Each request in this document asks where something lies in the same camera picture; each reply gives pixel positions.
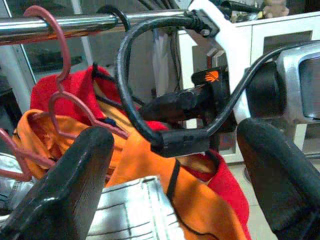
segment metal rail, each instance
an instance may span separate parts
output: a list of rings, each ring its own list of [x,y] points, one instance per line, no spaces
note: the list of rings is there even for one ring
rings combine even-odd
[[[159,10],[128,14],[132,25],[156,17],[181,15],[185,10]],[[56,18],[67,38],[94,35],[107,30],[124,31],[123,24],[112,14],[73,15]],[[0,18],[0,46],[35,43],[56,39],[46,22],[37,17]]]

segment plastic hanger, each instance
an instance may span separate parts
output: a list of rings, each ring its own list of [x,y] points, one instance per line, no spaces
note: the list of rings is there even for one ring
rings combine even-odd
[[[35,162],[38,165],[48,167],[48,168],[51,168],[52,166],[55,165],[55,162],[50,159],[47,159],[45,157],[39,156],[35,153],[29,152],[22,148],[17,147],[15,142],[10,138],[7,132],[2,128],[0,128],[0,138],[7,144],[7,146],[10,148],[12,153],[15,155],[15,158],[19,163],[22,171],[22,173],[19,173],[19,172],[0,169],[0,176],[16,179],[18,181],[23,181],[23,182],[30,181],[32,174],[28,168],[25,158],[28,158],[29,160]]]
[[[86,116],[89,118],[89,121],[91,122],[92,126],[99,126],[99,127],[103,127],[103,128],[107,128],[109,129],[112,133],[127,139],[128,138],[128,134],[127,132],[125,132],[124,130],[118,128],[118,127],[114,127],[110,124],[107,123],[103,123],[99,120],[97,120],[94,116],[94,114],[91,112],[91,110],[88,108],[88,106],[82,101],[80,100],[80,98],[76,97],[75,95],[67,92],[64,90],[64,87],[62,85],[62,81],[64,79],[66,79],[66,77],[68,77],[70,69],[71,69],[71,58],[70,58],[70,51],[67,45],[67,41],[64,35],[64,32],[62,31],[61,27],[59,26],[58,22],[56,21],[56,19],[51,15],[50,12],[48,12],[46,9],[44,9],[43,7],[37,6],[37,5],[33,5],[29,8],[27,8],[23,14],[25,17],[41,17],[43,18],[48,24],[50,24],[50,26],[53,28],[53,30],[56,33],[57,39],[60,43],[61,46],[61,53],[62,53],[62,58],[63,58],[63,69],[62,69],[62,73],[59,74],[56,77],[56,84],[57,84],[57,88],[58,91],[55,92],[49,99],[49,103],[48,103],[48,108],[49,111],[48,113],[40,113],[39,115],[34,116],[36,119],[40,118],[42,116],[47,116],[49,115],[52,123],[54,125],[54,128],[56,130],[56,132],[65,137],[65,138],[69,138],[69,139],[75,139],[77,136],[70,134],[70,133],[65,133],[62,132],[59,129],[59,125],[58,125],[58,121],[55,115],[55,102],[60,99],[60,98],[64,98],[64,99],[68,99],[70,101],[72,101],[74,104],[76,104],[85,114]]]

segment orange fabric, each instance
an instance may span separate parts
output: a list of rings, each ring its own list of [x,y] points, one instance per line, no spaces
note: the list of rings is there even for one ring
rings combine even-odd
[[[66,150],[73,144],[72,139],[61,137],[57,134],[49,116],[32,120],[32,115],[42,113],[41,110],[31,109],[25,112],[20,119],[13,134],[13,141],[20,147],[39,154],[46,158],[58,160]],[[68,116],[56,116],[61,131],[73,135],[79,135],[87,125],[74,120]],[[114,151],[111,158],[108,174],[116,168],[121,157],[121,152],[126,144],[126,140],[113,134]],[[37,178],[42,178],[46,169],[27,159],[27,165],[32,174]]]
[[[132,133],[107,187],[159,175],[163,190],[167,192],[176,160],[161,157],[146,149],[150,149],[150,143],[138,133]],[[180,168],[177,177],[173,206],[185,223],[180,221],[188,240],[246,239],[233,209],[183,168]],[[200,234],[195,234],[186,225]]]

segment black strap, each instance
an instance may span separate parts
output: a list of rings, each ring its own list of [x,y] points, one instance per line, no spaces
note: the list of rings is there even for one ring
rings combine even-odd
[[[170,178],[169,186],[166,191],[166,196],[168,197],[168,199],[170,200],[171,203],[172,203],[174,195],[175,195],[175,189],[176,189],[179,171],[180,171],[180,162],[176,159],[174,167],[173,167],[172,175]]]

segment teddy bear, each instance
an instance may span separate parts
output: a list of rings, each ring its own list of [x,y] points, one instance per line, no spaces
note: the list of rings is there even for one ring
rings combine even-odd
[[[267,19],[284,17],[289,14],[286,0],[264,0],[264,5],[263,15]]]

